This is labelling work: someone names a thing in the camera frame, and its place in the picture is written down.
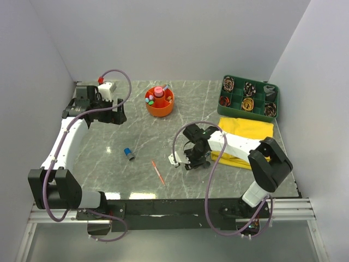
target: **gray floor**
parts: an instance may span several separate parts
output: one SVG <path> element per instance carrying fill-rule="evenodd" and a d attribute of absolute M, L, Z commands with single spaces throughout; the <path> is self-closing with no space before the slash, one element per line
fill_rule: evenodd
<path fill-rule="evenodd" d="M 151 116 L 145 106 L 146 91 L 169 84 L 175 106 L 167 117 Z M 217 104 L 221 81 L 135 81 L 125 104 L 128 120 L 121 126 L 92 123 L 83 138 L 73 175 L 84 189 L 107 192 L 108 198 L 203 198 L 210 169 L 186 171 L 174 168 L 167 159 L 175 132 L 191 121 L 219 122 Z M 124 98 L 128 85 L 117 81 L 113 98 Z M 274 125 L 274 138 L 283 147 L 280 131 Z M 177 149 L 186 138 L 181 135 Z M 123 149 L 129 147 L 136 159 L 127 160 Z M 152 166 L 154 160 L 165 179 L 165 188 Z M 211 198 L 240 197 L 253 182 L 246 169 L 218 165 L 212 182 Z M 290 174 L 273 194 L 274 197 L 297 197 L 297 185 Z"/>
<path fill-rule="evenodd" d="M 119 233 L 109 234 L 115 237 Z M 210 229 L 131 231 L 113 243 L 88 239 L 85 224 L 39 224 L 27 262 L 316 262 L 306 221 L 274 222 L 251 242 Z"/>

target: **orange container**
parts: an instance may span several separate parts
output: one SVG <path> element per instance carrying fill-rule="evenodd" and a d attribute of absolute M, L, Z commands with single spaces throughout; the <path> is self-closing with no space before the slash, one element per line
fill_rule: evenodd
<path fill-rule="evenodd" d="M 158 98 L 154 95 L 155 88 L 156 86 L 149 89 L 145 95 L 145 99 L 149 98 L 150 95 L 154 97 L 154 104 L 148 105 L 148 103 L 146 103 L 147 110 L 152 116 L 167 116 L 172 112 L 173 106 L 175 104 L 175 96 L 173 95 L 172 91 L 168 88 L 164 91 L 165 95 Z M 172 101 L 167 101 L 167 97 L 171 97 Z"/>

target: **white wall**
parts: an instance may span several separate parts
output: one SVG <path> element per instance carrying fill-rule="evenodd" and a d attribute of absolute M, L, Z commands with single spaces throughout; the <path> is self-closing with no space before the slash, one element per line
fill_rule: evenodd
<path fill-rule="evenodd" d="M 73 93 L 28 0 L 0 2 L 0 261 L 14 261 L 33 197 L 27 181 L 50 152 Z"/>
<path fill-rule="evenodd" d="M 349 261 L 349 2 L 312 0 L 270 82 L 300 190 L 332 261 Z"/>
<path fill-rule="evenodd" d="M 268 80 L 310 0 L 30 0 L 74 80 Z"/>

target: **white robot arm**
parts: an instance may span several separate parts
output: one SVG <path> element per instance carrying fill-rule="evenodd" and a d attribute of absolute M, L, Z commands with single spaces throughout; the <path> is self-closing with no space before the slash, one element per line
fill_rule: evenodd
<path fill-rule="evenodd" d="M 47 199 L 52 209 L 81 209 L 98 208 L 105 202 L 103 192 L 90 192 L 82 189 L 71 174 L 74 160 L 79 152 L 79 145 L 94 120 L 104 123 L 122 124 L 127 118 L 123 106 L 117 111 L 96 112 L 78 119 L 70 128 L 65 137 L 64 144 L 59 145 L 63 134 L 70 122 L 80 113 L 101 108 L 112 107 L 111 93 L 116 85 L 110 82 L 96 86 L 79 85 L 76 87 L 75 98 L 69 103 L 62 113 L 62 124 L 56 142 L 40 169 L 33 169 L 28 175 L 29 184 L 40 209 L 43 205 L 43 177 L 49 169 L 52 160 L 55 164 L 50 173 L 50 184 L 47 187 Z M 59 155 L 54 158 L 57 148 L 61 146 Z"/>
<path fill-rule="evenodd" d="M 174 166 L 184 163 L 187 170 L 196 169 L 201 165 L 208 167 L 207 153 L 221 151 L 224 145 L 223 134 L 215 127 L 203 130 L 192 124 L 186 127 L 183 134 L 194 144 L 193 148 L 183 153 L 176 151 L 176 161 L 173 154 L 169 156 L 169 160 Z M 273 138 L 261 141 L 230 133 L 225 133 L 225 136 L 227 145 L 224 152 L 245 160 L 251 165 L 255 181 L 244 193 L 242 199 L 249 206 L 256 207 L 269 193 L 277 189 L 292 171 L 293 166 Z M 265 157 L 270 157 L 270 161 L 268 162 Z"/>

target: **green tray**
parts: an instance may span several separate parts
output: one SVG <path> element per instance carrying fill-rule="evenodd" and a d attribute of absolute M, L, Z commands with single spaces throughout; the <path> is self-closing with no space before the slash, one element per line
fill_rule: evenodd
<path fill-rule="evenodd" d="M 270 83 L 265 82 L 259 82 L 255 80 L 250 80 L 246 78 L 238 78 L 233 75 L 225 75 L 224 78 L 227 76 L 230 76 L 234 79 L 234 89 L 233 92 L 228 93 L 225 92 L 223 89 L 223 82 L 222 87 L 220 90 L 219 98 L 218 98 L 218 108 L 217 112 L 220 115 L 224 116 L 230 116 L 230 117 L 239 117 L 239 118 L 248 118 L 252 120 L 258 120 L 263 122 L 271 122 L 273 119 L 277 118 L 279 115 L 279 88 L 276 85 L 272 85 Z M 251 97 L 254 100 L 254 108 L 252 112 L 247 112 L 241 109 L 242 100 L 246 98 L 244 96 L 244 86 L 245 82 L 249 82 L 253 84 L 256 87 L 256 93 L 253 97 Z M 275 89 L 278 92 L 278 95 L 276 96 L 276 99 L 274 101 L 276 105 L 276 116 L 270 117 L 264 115 L 264 105 L 266 103 L 266 93 L 264 92 L 263 87 L 264 86 L 274 86 Z M 221 96 L 226 96 L 230 99 L 230 106 L 222 106 L 219 104 L 219 99 Z"/>

